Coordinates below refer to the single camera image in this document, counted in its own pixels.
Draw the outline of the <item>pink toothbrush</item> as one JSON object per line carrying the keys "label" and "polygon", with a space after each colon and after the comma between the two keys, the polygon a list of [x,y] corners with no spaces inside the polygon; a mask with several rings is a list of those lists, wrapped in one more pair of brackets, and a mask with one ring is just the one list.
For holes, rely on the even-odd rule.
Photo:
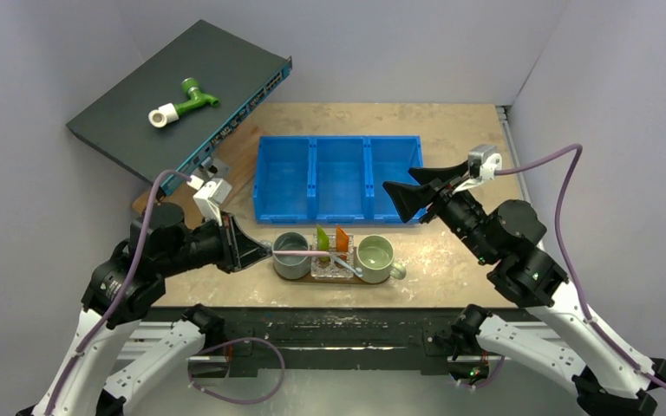
{"label": "pink toothbrush", "polygon": [[288,257],[328,257],[332,253],[321,250],[274,250],[274,256],[288,256]]}

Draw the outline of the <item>grey mug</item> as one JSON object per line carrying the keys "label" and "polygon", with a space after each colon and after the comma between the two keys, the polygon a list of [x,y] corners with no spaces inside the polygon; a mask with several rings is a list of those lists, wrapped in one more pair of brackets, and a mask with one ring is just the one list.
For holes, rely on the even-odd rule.
{"label": "grey mug", "polygon": [[307,251],[308,240],[294,231],[285,232],[277,237],[272,245],[274,270],[284,279],[297,280],[310,272],[311,258],[278,254],[279,251]]}

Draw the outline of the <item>clear plastic blister pack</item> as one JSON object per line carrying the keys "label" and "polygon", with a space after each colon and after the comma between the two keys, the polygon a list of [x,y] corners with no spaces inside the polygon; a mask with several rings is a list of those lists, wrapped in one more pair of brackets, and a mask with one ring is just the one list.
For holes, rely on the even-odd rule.
{"label": "clear plastic blister pack", "polygon": [[[348,253],[348,263],[356,267],[356,255],[355,255],[355,240],[353,236],[349,237],[349,253]],[[329,263],[320,263],[319,257],[313,257],[311,259],[310,273],[315,278],[351,278],[354,276],[349,270],[346,270],[344,267],[337,265],[333,260],[330,260]]]}

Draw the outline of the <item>light green mug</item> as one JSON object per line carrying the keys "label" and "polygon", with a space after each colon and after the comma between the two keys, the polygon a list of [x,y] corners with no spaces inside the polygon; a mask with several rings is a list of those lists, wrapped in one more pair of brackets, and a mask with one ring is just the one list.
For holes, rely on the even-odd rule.
{"label": "light green mug", "polygon": [[356,265],[362,270],[365,283],[379,284],[389,278],[403,280],[406,268],[396,261],[393,244],[384,236],[369,235],[356,247]]}

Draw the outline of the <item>green toothpaste tube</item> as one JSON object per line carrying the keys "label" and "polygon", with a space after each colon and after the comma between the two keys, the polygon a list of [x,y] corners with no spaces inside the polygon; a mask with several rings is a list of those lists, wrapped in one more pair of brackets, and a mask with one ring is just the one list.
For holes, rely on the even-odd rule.
{"label": "green toothpaste tube", "polygon": [[[320,224],[317,225],[317,249],[326,253],[330,252],[330,239]],[[330,262],[330,257],[319,257],[319,262],[327,264]]]}

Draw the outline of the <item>blue divided plastic bin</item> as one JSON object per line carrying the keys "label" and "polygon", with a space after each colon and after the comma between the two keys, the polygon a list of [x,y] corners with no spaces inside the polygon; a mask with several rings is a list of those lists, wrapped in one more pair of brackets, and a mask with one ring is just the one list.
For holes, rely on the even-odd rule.
{"label": "blue divided plastic bin", "polygon": [[263,136],[253,186],[260,224],[395,224],[383,189],[413,184],[423,165],[418,136]]}

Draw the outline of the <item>white toothbrush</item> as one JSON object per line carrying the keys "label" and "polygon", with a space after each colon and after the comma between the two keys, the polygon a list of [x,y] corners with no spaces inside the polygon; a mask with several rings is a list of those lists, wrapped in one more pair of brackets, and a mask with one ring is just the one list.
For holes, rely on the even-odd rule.
{"label": "white toothbrush", "polygon": [[346,270],[349,270],[355,276],[362,277],[362,269],[352,266],[351,264],[341,259],[340,257],[333,256],[332,259],[337,265],[344,267]]}

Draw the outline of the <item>brown oval wooden tray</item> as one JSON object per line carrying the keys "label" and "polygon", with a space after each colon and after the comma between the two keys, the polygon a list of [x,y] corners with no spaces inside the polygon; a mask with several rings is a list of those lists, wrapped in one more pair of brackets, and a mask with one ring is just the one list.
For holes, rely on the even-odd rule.
{"label": "brown oval wooden tray", "polygon": [[338,284],[338,285],[362,285],[362,286],[378,286],[384,284],[389,280],[389,277],[379,283],[367,283],[364,282],[360,277],[353,276],[351,278],[315,278],[311,275],[310,272],[299,278],[288,278],[276,272],[276,276],[279,277],[282,281],[293,282],[293,283],[315,283],[315,284]]}

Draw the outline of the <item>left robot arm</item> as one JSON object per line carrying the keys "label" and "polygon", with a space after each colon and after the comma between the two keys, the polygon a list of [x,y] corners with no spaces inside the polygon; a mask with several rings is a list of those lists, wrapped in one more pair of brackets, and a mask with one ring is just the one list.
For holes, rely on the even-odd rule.
{"label": "left robot arm", "polygon": [[225,320],[196,304],[140,358],[115,365],[130,336],[166,293],[166,279],[216,266],[245,270],[271,256],[271,247],[248,237],[234,216],[221,212],[190,230],[183,209],[153,205],[136,218],[130,235],[95,268],[82,296],[69,352],[40,401],[22,415],[128,415],[173,367],[197,351],[214,354],[229,345]]}

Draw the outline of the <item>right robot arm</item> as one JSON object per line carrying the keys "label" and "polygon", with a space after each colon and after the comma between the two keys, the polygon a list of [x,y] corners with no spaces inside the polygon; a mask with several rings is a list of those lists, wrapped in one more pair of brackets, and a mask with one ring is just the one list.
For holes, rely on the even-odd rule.
{"label": "right robot arm", "polygon": [[651,391],[666,385],[666,360],[631,348],[583,303],[577,285],[539,242],[546,228],[524,200],[509,199],[485,212],[471,189],[500,173],[501,161],[449,168],[411,168],[413,184],[383,183],[404,221],[440,219],[482,265],[507,301],[538,318],[560,338],[526,334],[494,312],[466,306],[450,335],[434,341],[454,355],[483,351],[531,367],[576,396],[590,415],[651,415]]}

